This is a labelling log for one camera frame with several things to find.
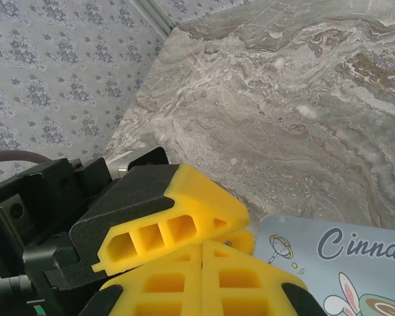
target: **green component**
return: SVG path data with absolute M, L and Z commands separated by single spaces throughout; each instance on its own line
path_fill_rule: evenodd
M 45 315 L 44 308 L 42 308 L 41 305 L 34 306 L 34 308 L 37 312 L 37 315 Z

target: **black cable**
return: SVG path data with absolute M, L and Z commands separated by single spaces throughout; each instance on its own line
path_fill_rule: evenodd
M 29 161 L 30 163 L 48 163 L 51 161 L 39 153 L 24 150 L 0 150 L 0 162 L 2 161 Z

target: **floral wallpaper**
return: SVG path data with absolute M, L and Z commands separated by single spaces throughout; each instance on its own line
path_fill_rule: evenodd
M 238 7 L 253 0 L 155 0 L 171 20 L 179 25 L 183 22 L 211 15 L 225 9 Z
M 0 0 L 0 149 L 100 157 L 162 44 L 128 0 Z

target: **marble surface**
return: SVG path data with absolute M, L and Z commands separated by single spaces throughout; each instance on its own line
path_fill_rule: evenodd
M 254 0 L 155 0 L 176 24 L 195 18 L 209 16 L 232 7 L 245 5 Z
M 256 1 L 174 29 L 107 148 L 245 201 L 395 229 L 395 0 Z

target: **yellow honeycomb pad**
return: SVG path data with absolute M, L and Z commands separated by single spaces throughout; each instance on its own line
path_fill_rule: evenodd
M 283 283 L 296 276 L 211 240 L 117 276 L 123 287 L 109 316 L 297 316 Z
M 209 240 L 202 259 L 202 315 L 298 316 L 281 288 L 292 283 L 307 290 L 298 277 Z
M 172 208 L 109 229 L 94 272 L 124 272 L 249 224 L 246 206 L 192 166 L 180 165 L 163 195 Z
M 255 238 L 248 230 L 238 230 L 236 232 L 216 237 L 213 240 L 233 247 L 234 249 L 240 250 L 248 255 L 253 255 L 253 252 L 255 251 Z
M 110 316 L 200 316 L 201 268 L 201 245 L 189 245 L 112 278 L 101 290 L 123 293 Z

